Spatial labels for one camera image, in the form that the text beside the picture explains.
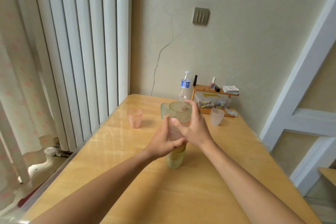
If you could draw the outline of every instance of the white radiator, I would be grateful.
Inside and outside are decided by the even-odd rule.
[[[129,93],[130,0],[19,3],[35,38],[61,149],[75,151]]]

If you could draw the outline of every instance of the forearm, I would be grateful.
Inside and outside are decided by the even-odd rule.
[[[125,189],[151,162],[145,151],[99,175],[31,223],[100,223]]]
[[[304,223],[287,205],[237,164],[215,142],[210,141],[202,150],[220,173],[252,223]]]

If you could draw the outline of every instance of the person's right arm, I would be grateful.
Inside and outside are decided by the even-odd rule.
[[[241,208],[253,224],[297,224],[305,222],[270,190],[227,155],[213,140],[197,103],[192,105],[190,127],[183,126],[177,119],[171,122],[183,136],[200,148],[224,179]]]

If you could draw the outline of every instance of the person's right hand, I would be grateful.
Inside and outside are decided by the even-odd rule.
[[[198,109],[197,103],[191,100],[185,100],[185,102],[192,106],[190,127],[183,126],[182,123],[175,118],[171,118],[170,121],[192,145],[202,149],[204,145],[214,141],[205,119]]]

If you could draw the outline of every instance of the person's left hand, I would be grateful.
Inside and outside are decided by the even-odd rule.
[[[168,121],[169,115],[163,117],[161,127],[155,132],[152,140],[144,149],[145,152],[150,154],[151,158],[157,159],[166,156],[175,148],[186,144],[188,140],[186,138],[180,138],[176,141],[170,141],[168,139]]]

